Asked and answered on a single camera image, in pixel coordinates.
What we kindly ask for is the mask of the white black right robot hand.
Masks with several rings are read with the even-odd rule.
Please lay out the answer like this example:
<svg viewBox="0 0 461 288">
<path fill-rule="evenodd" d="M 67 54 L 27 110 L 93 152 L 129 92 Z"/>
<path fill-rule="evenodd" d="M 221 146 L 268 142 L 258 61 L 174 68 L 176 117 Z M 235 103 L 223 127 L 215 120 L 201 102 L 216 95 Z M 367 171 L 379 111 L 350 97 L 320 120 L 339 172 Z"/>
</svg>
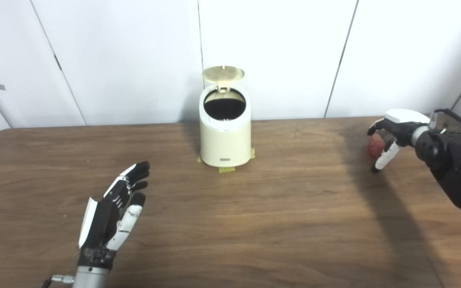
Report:
<svg viewBox="0 0 461 288">
<path fill-rule="evenodd" d="M 373 173 L 378 173 L 405 146 L 415 147 L 419 137 L 429 130 L 430 118 L 422 113 L 408 109 L 390 109 L 385 116 L 376 120 L 367 131 L 373 136 L 377 131 L 388 132 L 391 137 L 382 148 L 382 153 L 371 167 Z"/>
</svg>

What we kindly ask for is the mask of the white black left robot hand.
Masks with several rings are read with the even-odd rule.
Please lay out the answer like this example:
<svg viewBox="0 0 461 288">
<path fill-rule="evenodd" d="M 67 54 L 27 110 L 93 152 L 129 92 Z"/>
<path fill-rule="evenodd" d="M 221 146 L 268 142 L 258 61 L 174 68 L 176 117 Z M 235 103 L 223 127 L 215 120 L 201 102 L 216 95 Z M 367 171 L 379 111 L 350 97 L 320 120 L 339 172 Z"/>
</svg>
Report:
<svg viewBox="0 0 461 288">
<path fill-rule="evenodd" d="M 111 270 L 117 251 L 133 230 L 146 202 L 150 163 L 133 164 L 120 173 L 101 199 L 88 199 L 78 247 L 78 266 Z"/>
</svg>

